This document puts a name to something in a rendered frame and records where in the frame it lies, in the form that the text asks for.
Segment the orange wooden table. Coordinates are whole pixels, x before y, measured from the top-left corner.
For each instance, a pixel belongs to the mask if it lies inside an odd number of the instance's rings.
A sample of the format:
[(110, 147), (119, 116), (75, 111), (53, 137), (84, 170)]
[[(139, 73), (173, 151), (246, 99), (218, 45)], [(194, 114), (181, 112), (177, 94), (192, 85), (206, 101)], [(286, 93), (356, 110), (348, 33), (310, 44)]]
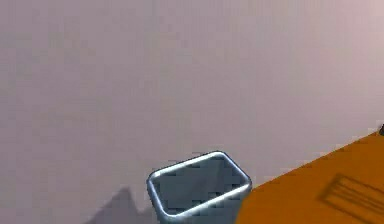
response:
[(374, 132), (254, 188), (235, 224), (384, 224), (384, 136)]

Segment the blue-grey metal trash can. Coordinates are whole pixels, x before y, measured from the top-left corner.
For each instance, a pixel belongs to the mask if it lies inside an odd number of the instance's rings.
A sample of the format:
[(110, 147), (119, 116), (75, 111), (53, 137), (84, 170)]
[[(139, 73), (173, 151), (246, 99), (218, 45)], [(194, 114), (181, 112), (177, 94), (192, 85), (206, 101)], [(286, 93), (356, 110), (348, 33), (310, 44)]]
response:
[(222, 151), (152, 172), (147, 192), (159, 224), (234, 224), (251, 178)]

